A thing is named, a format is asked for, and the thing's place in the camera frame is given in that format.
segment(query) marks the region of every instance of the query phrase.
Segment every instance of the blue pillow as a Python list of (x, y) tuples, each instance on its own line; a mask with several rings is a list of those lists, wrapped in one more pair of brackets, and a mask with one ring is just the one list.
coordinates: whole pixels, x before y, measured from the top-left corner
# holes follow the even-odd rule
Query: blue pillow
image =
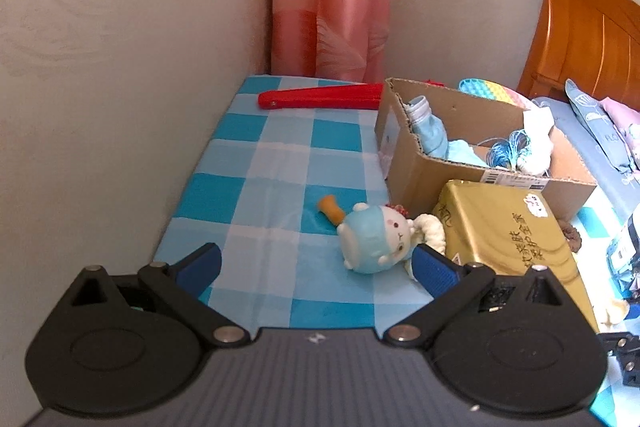
[(564, 84), (564, 90), (578, 121), (602, 147), (611, 164), (623, 174), (632, 172), (626, 144), (600, 102), (578, 89), (571, 79)]

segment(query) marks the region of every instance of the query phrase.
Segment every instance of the blue checkered sheet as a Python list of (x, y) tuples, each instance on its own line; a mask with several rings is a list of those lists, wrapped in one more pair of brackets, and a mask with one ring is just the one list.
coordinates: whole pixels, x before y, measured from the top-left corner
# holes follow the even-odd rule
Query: blue checkered sheet
[[(344, 268), (334, 227), (316, 210), (334, 194), (345, 210), (387, 200), (368, 110), (257, 107), (270, 89), (333, 86), (313, 78), (252, 76), (233, 99), (169, 223), (155, 259), (175, 263), (207, 242), (222, 272), (200, 297), (255, 334), (260, 327), (375, 327), (378, 333), (431, 301), (401, 266), (374, 275)], [(596, 189), (573, 221), (578, 267), (591, 300), (615, 296), (605, 261), (622, 227)], [(616, 327), (640, 333), (640, 320)], [(593, 406), (614, 427), (638, 427), (640, 390), (609, 374)]]

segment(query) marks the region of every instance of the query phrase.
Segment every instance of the black circular joint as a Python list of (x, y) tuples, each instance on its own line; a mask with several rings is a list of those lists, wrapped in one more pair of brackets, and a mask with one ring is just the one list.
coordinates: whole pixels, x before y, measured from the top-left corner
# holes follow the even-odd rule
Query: black circular joint
[(562, 344), (553, 335), (529, 328), (499, 331), (487, 350), (497, 362), (517, 371), (546, 369), (562, 357)]
[(604, 351), (583, 319), (580, 331), (572, 331), (576, 322), (565, 324), (554, 308), (451, 323), (433, 345), (436, 373), (470, 403), (506, 415), (556, 416), (588, 407), (606, 371)]
[(89, 331), (71, 346), (71, 358), (89, 371), (116, 371), (136, 363), (145, 352), (145, 339), (129, 330)]
[(111, 417), (149, 409), (178, 393), (202, 357), (195, 334), (151, 312), (72, 308), (68, 322), (38, 332), (27, 375), (44, 407)]

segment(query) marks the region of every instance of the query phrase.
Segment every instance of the blue rope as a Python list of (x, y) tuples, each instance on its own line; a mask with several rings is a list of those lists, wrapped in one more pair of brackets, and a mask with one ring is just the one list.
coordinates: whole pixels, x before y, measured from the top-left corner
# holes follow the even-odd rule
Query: blue rope
[(486, 154), (486, 163), (490, 167), (504, 167), (514, 171), (518, 158), (531, 154), (529, 149), (529, 136), (527, 136), (524, 129), (513, 131), (509, 135), (508, 140), (504, 138), (490, 138), (489, 140), (494, 139), (497, 139), (497, 142), (492, 145)]

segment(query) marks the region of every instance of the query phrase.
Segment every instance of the metal screw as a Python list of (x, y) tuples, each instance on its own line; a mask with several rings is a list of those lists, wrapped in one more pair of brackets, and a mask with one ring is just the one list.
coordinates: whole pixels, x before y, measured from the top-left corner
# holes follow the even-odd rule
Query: metal screw
[(420, 330), (411, 324), (398, 324), (389, 330), (389, 336), (398, 342), (411, 342), (420, 337)]
[(232, 344), (244, 339), (244, 330), (238, 326), (222, 326), (213, 332), (213, 338), (225, 344)]

